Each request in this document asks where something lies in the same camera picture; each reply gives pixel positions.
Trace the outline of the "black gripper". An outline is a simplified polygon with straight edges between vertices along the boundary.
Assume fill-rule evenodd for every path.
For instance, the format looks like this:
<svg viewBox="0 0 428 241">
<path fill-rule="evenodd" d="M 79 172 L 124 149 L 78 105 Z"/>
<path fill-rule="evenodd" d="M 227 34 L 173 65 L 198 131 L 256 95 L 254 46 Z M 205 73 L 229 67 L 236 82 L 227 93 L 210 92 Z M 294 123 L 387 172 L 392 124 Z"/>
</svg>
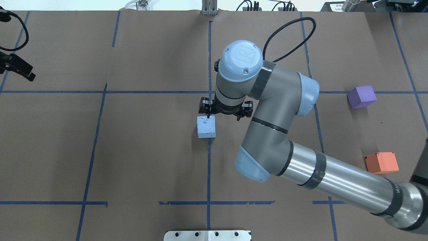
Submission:
<svg viewBox="0 0 428 241">
<path fill-rule="evenodd" d="M 250 118 L 252 116 L 253 102 L 246 101 L 236 106 L 229 106 L 220 102 L 217 97 L 215 97 L 214 100 L 202 97 L 199 102 L 198 113 L 204 114 L 208 118 L 215 114 L 234 115 L 237 121 L 239 121 L 243 117 Z"/>
<path fill-rule="evenodd" d="M 32 72 L 33 66 L 16 54 L 0 52 L 0 73 L 6 71 L 17 73 L 28 81 L 34 81 L 36 75 Z"/>
</svg>

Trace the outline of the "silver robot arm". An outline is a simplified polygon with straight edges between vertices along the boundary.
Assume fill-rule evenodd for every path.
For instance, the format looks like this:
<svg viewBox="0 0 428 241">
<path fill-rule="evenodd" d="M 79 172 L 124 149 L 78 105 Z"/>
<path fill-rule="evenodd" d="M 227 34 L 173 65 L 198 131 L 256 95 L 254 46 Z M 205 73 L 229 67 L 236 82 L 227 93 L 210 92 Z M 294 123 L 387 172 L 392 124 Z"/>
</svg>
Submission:
<svg viewBox="0 0 428 241">
<path fill-rule="evenodd" d="M 362 170 L 288 138 L 295 116 L 319 96 L 317 81 L 265 60 L 248 40 L 229 43 L 214 65 L 215 95 L 199 113 L 251 118 L 237 151 L 236 170 L 258 182 L 278 176 L 370 212 L 402 231 L 427 234 L 427 145 L 408 182 Z"/>
</svg>

